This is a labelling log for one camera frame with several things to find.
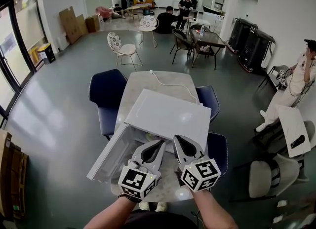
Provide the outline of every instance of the black speaker cabinet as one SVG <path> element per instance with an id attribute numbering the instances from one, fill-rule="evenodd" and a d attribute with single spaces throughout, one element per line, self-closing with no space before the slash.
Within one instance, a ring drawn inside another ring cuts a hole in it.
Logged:
<path id="1" fill-rule="evenodd" d="M 258 26 L 242 18 L 236 19 L 232 35 L 228 42 L 229 49 L 232 52 L 238 53 L 243 50 L 251 29 L 258 29 Z"/>
<path id="2" fill-rule="evenodd" d="M 248 72 L 261 73 L 270 62 L 276 42 L 260 30 L 250 30 L 243 51 L 238 56 L 242 67 Z"/>

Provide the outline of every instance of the glass door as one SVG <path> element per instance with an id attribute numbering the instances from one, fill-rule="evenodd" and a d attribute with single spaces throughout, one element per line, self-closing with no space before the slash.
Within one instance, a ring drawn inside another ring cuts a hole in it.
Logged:
<path id="1" fill-rule="evenodd" d="M 8 7 L 0 12 L 0 60 L 14 87 L 21 90 L 32 76 L 17 44 Z"/>

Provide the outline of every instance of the hand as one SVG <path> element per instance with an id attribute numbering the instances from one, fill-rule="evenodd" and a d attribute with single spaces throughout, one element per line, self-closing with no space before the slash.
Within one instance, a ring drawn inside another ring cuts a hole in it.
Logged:
<path id="1" fill-rule="evenodd" d="M 310 48 L 308 47 L 307 49 L 306 49 L 306 59 L 307 59 L 307 62 L 311 62 L 312 61 L 312 52 L 311 52 L 311 50 L 310 50 Z"/>

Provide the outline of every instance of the forearm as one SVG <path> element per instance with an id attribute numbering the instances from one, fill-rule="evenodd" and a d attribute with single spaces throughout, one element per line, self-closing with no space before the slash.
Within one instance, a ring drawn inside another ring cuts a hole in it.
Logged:
<path id="1" fill-rule="evenodd" d="M 126 197 L 120 197 L 115 203 L 101 211 L 84 229 L 120 228 L 126 222 L 136 203 Z"/>
<path id="2" fill-rule="evenodd" d="M 207 191 L 192 193 L 207 229 L 237 229 L 234 219 L 217 203 Z"/>

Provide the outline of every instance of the navy blue chair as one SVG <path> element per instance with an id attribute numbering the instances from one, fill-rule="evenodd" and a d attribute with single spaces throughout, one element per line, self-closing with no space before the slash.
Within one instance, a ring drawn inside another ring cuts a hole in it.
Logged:
<path id="1" fill-rule="evenodd" d="M 98 106 L 101 134 L 110 140 L 114 134 L 120 101 L 127 81 L 117 69 L 95 74 L 91 78 L 89 100 Z"/>
<path id="2" fill-rule="evenodd" d="M 217 133 L 209 132 L 207 135 L 207 149 L 210 159 L 216 161 L 221 171 L 221 176 L 226 174 L 228 169 L 228 149 L 226 137 Z"/>
<path id="3" fill-rule="evenodd" d="M 210 122 L 212 122 L 220 110 L 215 91 L 211 85 L 198 87 L 196 90 L 199 102 L 203 103 L 205 107 L 212 109 L 210 119 Z"/>

